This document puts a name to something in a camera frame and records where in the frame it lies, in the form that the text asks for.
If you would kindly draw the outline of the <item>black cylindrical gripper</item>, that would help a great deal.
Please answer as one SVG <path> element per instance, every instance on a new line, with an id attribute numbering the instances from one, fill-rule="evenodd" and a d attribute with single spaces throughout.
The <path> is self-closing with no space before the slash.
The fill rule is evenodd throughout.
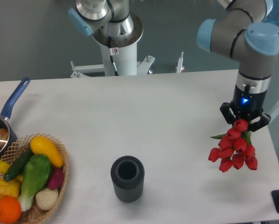
<path id="1" fill-rule="evenodd" d="M 248 131 L 255 132 L 270 123 L 271 116 L 263 112 L 263 103 L 266 91 L 262 93 L 246 93 L 237 86 L 234 89 L 233 99 L 230 103 L 224 102 L 220 111 L 228 124 L 233 124 L 237 118 L 255 119 L 248 125 Z"/>

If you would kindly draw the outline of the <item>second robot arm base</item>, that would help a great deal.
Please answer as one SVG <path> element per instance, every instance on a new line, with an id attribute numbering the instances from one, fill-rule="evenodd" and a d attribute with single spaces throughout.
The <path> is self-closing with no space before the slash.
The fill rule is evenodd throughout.
<path id="1" fill-rule="evenodd" d="M 82 35 L 92 35 L 108 48 L 130 46 L 143 35 L 142 21 L 130 11 L 128 0 L 77 0 L 68 16 Z"/>

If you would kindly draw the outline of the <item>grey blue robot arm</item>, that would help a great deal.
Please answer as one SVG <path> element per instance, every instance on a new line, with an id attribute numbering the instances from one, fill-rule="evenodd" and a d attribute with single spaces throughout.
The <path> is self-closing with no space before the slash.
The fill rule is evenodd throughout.
<path id="1" fill-rule="evenodd" d="M 264 23 L 271 0 L 221 0 L 227 15 L 207 19 L 197 32 L 200 48 L 239 62 L 233 99 L 220 107 L 226 122 L 248 122 L 255 132 L 270 122 L 263 103 L 279 53 L 279 27 Z"/>

